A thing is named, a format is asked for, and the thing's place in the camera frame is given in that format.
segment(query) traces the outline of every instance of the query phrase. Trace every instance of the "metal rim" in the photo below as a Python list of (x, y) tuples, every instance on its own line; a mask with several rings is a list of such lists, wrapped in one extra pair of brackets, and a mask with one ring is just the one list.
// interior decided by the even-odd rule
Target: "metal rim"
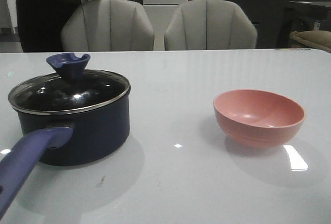
[(32, 87), (36, 83), (51, 81), (51, 80), (55, 80), (55, 79), (59, 78), (59, 75), (57, 73), (52, 73), (52, 74), (48, 74), (45, 76), (38, 76), (35, 78), (31, 78), (31, 79), (28, 79), (28, 80), (18, 84), (9, 92), (8, 100), (9, 100), (11, 106), (13, 107), (13, 109), (15, 109), (16, 111), (19, 111), (19, 112), (23, 112), (23, 113), (27, 113), (27, 114), (34, 114), (34, 115), (66, 115), (66, 114), (82, 113), (82, 112), (104, 107), (108, 104), (111, 104), (111, 103), (121, 99), (127, 93), (129, 93), (131, 90), (131, 85), (130, 85), (129, 80), (121, 74), (118, 74), (115, 72), (110, 72), (110, 71), (105, 71), (105, 70), (84, 70), (84, 74), (99, 74), (99, 75), (103, 74), (105, 76), (110, 76), (110, 75), (115, 76), (116, 79), (118, 79), (125, 85), (125, 90), (118, 96), (111, 98), (107, 101), (103, 101), (98, 104), (94, 104), (94, 105), (90, 105), (90, 106), (86, 106), (86, 107), (82, 107), (82, 108), (68, 109), (68, 110), (58, 110), (58, 111), (31, 110), (31, 109), (22, 108), (15, 103), (15, 98), (16, 98), (17, 94), (22, 91), (22, 89), (26, 89), (27, 87)]

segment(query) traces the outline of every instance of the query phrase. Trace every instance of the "saucepan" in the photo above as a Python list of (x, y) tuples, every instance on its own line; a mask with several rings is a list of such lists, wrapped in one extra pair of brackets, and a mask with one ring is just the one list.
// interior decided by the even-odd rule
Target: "saucepan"
[(8, 96), (25, 135), (0, 161), (0, 219), (38, 161), (76, 166), (117, 150), (130, 132), (130, 83), (85, 70), (88, 54), (48, 57), (56, 73), (29, 79)]

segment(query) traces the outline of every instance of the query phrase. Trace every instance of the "person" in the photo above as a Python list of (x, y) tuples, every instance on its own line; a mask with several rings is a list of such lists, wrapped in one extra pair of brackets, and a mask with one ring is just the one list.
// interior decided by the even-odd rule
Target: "person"
[(16, 0), (23, 52), (62, 52), (61, 30), (81, 0)]

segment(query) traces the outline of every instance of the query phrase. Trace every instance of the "white table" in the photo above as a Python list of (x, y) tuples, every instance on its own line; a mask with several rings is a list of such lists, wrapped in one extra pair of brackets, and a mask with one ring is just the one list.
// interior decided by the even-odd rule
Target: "white table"
[[(39, 163), (3, 224), (331, 223), (329, 53), (89, 54), (89, 69), (115, 71), (131, 82), (128, 140), (89, 165)], [(0, 150), (22, 136), (8, 92), (51, 73), (44, 61), (49, 55), (0, 54)], [(286, 147), (255, 150), (221, 131), (213, 98), (237, 88), (282, 94), (306, 109), (307, 119)]]

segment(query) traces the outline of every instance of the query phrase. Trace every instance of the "white chair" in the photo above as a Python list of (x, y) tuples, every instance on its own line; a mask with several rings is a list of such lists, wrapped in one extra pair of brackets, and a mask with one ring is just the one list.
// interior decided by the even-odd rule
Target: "white chair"
[(152, 51), (154, 31), (144, 7), (127, 0), (82, 4), (63, 27), (64, 51)]
[(177, 6), (164, 34), (165, 50), (254, 49), (257, 30), (239, 5), (193, 0)]

